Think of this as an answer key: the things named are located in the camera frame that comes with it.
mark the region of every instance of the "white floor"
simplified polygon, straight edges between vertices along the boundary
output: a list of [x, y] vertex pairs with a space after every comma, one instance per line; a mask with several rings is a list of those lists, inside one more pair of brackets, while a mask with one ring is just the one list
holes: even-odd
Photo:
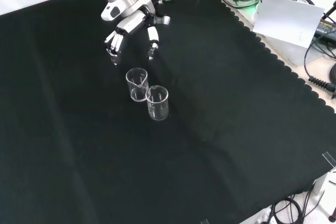
[[[331, 181], [336, 183], [336, 173], [333, 173], [330, 178]], [[323, 195], [323, 198], [318, 205], [318, 207], [309, 214], [304, 221], [304, 224], [330, 224], [331, 222], [328, 220], [328, 217], [333, 213], [335, 207], [336, 207], [336, 185], [333, 185], [331, 183], [328, 183], [325, 189], [325, 193]], [[303, 206], [303, 202], [306, 197], [306, 192], [296, 195], [294, 200], [301, 206]], [[316, 206], [319, 198], [321, 195], [316, 196], [313, 193], [310, 196], [307, 212], [308, 213], [311, 209]], [[280, 210], [281, 208], [285, 207], [288, 204], [287, 201], [280, 202], [277, 207], [276, 211]], [[292, 213], [294, 221], [297, 219], [297, 211], [294, 206], [292, 206]], [[280, 221], [283, 223], [291, 223], [291, 216], [290, 216], [290, 208], [287, 207], [285, 210], [277, 214], [277, 217]], [[267, 221], [268, 215], [259, 218], [258, 223], [261, 223], [263, 221]], [[276, 224], [276, 221], [274, 217], [271, 219], [271, 224]]]

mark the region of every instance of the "black cloth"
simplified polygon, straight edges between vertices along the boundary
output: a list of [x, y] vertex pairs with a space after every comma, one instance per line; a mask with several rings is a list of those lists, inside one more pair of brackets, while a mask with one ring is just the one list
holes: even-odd
[[[336, 156], [333, 110], [219, 0], [174, 0], [115, 67], [106, 0], [51, 0], [0, 17], [0, 222], [240, 223]], [[125, 73], [169, 91], [150, 119]]]

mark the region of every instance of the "white sheet of paper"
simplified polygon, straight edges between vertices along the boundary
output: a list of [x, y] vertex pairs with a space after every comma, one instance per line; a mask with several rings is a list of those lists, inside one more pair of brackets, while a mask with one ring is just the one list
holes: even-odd
[[262, 0], [253, 31], [308, 48], [323, 12], [292, 0]]

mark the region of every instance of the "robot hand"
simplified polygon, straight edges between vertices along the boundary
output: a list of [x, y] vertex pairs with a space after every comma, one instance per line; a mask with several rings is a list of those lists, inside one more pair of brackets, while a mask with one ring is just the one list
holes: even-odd
[[159, 35], [158, 31], [154, 27], [156, 24], [168, 25], [170, 18], [167, 16], [156, 17], [150, 13], [149, 10], [143, 6], [139, 10], [136, 10], [130, 16], [122, 20], [105, 40], [104, 46], [106, 51], [110, 54], [112, 62], [117, 65], [121, 60], [122, 48], [124, 46], [124, 37], [128, 34], [133, 34], [142, 26], [147, 26], [148, 36], [150, 40], [150, 47], [147, 57], [151, 60], [154, 58], [155, 52], [159, 48]]

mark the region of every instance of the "connector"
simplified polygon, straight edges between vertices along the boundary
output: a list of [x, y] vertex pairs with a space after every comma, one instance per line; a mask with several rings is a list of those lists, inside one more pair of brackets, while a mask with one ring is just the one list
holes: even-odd
[[332, 94], [331, 99], [334, 99], [336, 97], [336, 84], [322, 81], [320, 79], [315, 78], [314, 76], [310, 76], [308, 80], [310, 82], [316, 84], [317, 86], [320, 86], [320, 87], [332, 92], [333, 94]]

